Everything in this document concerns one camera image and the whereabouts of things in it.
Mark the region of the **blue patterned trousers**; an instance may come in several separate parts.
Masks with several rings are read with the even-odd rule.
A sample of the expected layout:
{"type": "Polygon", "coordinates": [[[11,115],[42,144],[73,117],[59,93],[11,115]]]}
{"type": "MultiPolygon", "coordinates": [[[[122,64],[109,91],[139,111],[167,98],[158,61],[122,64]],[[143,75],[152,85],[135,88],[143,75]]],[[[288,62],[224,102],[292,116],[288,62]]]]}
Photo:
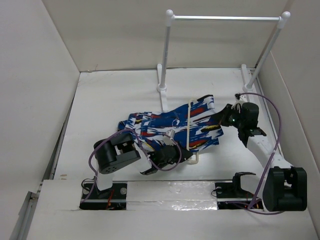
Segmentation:
{"type": "Polygon", "coordinates": [[[174,130],[174,140],[193,153],[219,144],[224,132],[213,120],[216,113],[213,95],[205,95],[168,112],[135,112],[117,125],[117,130],[133,129],[146,150],[164,146],[163,134],[174,130]]]}

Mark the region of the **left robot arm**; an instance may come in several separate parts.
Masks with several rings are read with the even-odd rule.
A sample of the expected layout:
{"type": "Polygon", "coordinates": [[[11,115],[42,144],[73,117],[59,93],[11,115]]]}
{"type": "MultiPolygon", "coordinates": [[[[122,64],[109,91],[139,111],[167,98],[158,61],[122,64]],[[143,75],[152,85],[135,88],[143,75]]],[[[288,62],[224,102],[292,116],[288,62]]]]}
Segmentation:
{"type": "Polygon", "coordinates": [[[112,191],[114,173],[131,164],[135,165],[140,174],[148,176],[158,171],[171,171],[193,156],[191,151],[168,135],[164,139],[167,142],[163,146],[149,152],[142,147],[142,141],[135,140],[129,132],[97,141],[90,156],[97,163],[94,173],[95,194],[107,198],[112,191]]]}

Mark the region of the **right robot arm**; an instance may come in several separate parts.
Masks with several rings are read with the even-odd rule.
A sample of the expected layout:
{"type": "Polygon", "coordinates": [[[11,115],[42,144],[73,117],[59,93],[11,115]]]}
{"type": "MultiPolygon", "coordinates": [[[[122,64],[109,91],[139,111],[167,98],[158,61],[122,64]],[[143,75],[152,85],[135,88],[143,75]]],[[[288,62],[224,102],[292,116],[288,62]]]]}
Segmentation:
{"type": "Polygon", "coordinates": [[[270,212],[298,212],[307,208],[307,172],[294,167],[271,145],[258,127],[259,107],[255,103],[227,104],[212,118],[224,127],[234,127],[243,145],[254,154],[264,174],[258,183],[258,197],[270,212]]]}

